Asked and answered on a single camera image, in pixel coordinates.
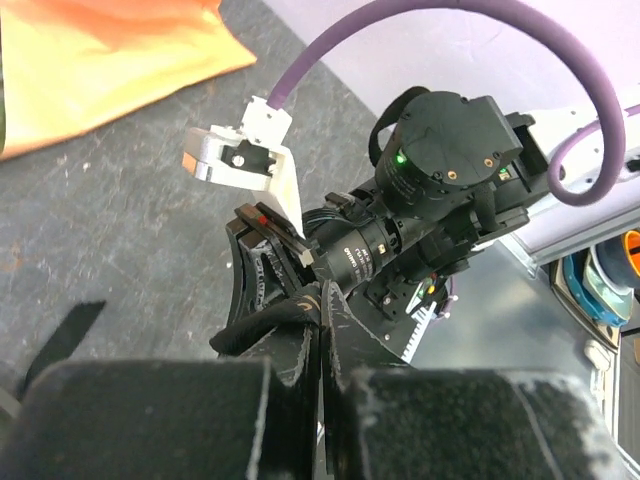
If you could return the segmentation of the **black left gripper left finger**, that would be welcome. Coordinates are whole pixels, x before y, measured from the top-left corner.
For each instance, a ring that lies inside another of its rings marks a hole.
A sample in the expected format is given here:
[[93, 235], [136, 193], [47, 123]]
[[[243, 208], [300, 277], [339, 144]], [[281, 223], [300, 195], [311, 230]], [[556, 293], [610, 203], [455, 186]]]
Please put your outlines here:
[[319, 338], [272, 331], [237, 358], [67, 360], [31, 384], [5, 479], [309, 479]]

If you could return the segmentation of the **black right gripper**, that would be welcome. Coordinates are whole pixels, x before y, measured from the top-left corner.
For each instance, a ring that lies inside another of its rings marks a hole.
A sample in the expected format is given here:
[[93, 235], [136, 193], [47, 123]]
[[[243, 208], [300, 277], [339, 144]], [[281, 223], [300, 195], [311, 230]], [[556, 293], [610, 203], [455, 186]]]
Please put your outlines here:
[[442, 303], [478, 239], [470, 200], [437, 222], [389, 211], [376, 192], [330, 193], [303, 213], [303, 236], [264, 203], [244, 204], [226, 225], [233, 263], [227, 326], [317, 282], [363, 301], [359, 313], [396, 320]]

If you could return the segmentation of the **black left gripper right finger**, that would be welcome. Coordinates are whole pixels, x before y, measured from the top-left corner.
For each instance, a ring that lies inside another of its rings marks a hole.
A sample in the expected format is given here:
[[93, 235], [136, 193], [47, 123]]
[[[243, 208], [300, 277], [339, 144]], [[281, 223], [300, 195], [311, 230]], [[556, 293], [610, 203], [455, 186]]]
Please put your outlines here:
[[549, 370], [426, 370], [322, 297], [325, 445], [338, 479], [625, 479], [588, 387]]

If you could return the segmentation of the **black printed ribbon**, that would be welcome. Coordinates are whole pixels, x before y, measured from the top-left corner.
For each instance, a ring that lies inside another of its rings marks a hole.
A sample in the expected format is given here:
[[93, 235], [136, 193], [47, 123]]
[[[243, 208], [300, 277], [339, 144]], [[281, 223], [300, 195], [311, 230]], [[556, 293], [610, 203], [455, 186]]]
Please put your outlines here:
[[[105, 305], [104, 300], [74, 305], [31, 362], [16, 391], [19, 401], [38, 375], [74, 353]], [[321, 286], [314, 282], [274, 305], [227, 324], [209, 340], [209, 344], [223, 356], [237, 357], [276, 327], [320, 323]]]

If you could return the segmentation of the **orange wrapping paper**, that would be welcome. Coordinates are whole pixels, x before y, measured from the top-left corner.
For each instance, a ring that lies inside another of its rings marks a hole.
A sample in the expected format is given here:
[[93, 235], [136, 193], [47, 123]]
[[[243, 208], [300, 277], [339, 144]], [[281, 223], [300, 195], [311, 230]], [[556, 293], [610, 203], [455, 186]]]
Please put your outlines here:
[[4, 1], [8, 159], [255, 63], [217, 1]]

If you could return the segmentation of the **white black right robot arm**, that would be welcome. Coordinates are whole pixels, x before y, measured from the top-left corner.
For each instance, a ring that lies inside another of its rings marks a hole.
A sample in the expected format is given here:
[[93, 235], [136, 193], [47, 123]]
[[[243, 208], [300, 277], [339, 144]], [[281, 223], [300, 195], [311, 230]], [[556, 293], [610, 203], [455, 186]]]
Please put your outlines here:
[[531, 116], [504, 114], [488, 96], [407, 90], [371, 131], [371, 179], [329, 193], [299, 226], [262, 200], [237, 209], [227, 226], [229, 320], [326, 280], [378, 326], [423, 307], [442, 310], [448, 279], [481, 244], [526, 225], [549, 191], [533, 126]]

